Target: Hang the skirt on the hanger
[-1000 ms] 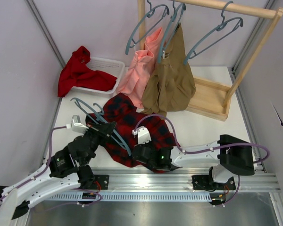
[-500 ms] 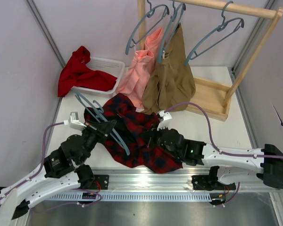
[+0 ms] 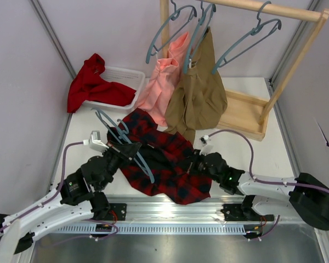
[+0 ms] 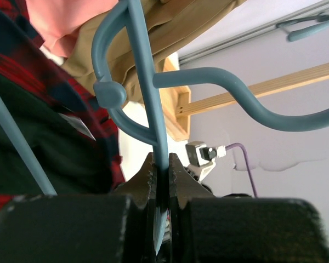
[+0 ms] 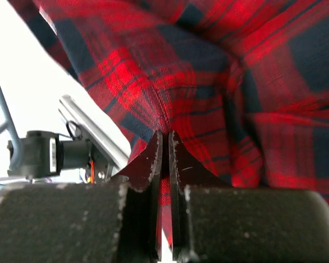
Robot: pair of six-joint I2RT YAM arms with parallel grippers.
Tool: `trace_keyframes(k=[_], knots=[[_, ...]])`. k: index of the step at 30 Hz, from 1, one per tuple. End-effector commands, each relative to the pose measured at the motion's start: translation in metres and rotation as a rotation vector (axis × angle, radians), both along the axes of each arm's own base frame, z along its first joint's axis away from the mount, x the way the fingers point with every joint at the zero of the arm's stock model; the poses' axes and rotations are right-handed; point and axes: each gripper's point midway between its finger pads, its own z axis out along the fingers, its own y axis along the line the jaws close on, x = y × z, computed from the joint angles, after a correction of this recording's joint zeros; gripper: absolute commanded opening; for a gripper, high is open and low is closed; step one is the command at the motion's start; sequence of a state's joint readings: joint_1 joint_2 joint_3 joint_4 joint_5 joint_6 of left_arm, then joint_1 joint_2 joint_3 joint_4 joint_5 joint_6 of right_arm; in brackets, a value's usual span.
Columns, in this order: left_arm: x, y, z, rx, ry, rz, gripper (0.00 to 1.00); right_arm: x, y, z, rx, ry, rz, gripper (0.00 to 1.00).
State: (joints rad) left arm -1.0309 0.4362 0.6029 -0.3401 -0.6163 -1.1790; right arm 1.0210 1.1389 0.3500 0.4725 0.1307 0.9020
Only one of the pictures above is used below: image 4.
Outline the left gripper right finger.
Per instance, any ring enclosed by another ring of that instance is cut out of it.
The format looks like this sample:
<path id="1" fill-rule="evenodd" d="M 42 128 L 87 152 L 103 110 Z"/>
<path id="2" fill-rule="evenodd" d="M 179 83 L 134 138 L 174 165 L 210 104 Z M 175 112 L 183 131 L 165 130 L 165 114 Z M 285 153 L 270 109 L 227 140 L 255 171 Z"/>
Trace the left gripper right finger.
<path id="1" fill-rule="evenodd" d="M 193 198 L 215 196 L 198 183 L 184 168 L 175 153 L 169 154 L 169 209 L 184 209 Z"/>

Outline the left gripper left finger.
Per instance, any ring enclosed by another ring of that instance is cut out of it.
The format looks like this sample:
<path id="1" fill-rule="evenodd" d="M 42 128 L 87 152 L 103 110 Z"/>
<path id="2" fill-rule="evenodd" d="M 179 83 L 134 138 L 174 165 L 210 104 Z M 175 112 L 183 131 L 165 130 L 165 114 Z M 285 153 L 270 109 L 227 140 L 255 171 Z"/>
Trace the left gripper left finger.
<path id="1" fill-rule="evenodd" d="M 119 184 L 109 194 L 109 204 L 117 209 L 125 208 L 126 201 L 140 211 L 156 209 L 157 169 L 153 153 L 146 156 L 139 171 L 128 181 Z"/>

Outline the red navy plaid skirt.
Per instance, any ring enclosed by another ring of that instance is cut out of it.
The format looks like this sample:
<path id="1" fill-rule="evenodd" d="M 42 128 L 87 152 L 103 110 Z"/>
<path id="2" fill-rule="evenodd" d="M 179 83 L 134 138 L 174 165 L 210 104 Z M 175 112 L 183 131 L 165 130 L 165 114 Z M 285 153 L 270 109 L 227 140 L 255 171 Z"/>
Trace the red navy plaid skirt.
<path id="1" fill-rule="evenodd" d="M 24 1 L 0 1 L 0 97 L 58 194 L 125 181 L 118 131 L 96 98 L 41 51 Z"/>

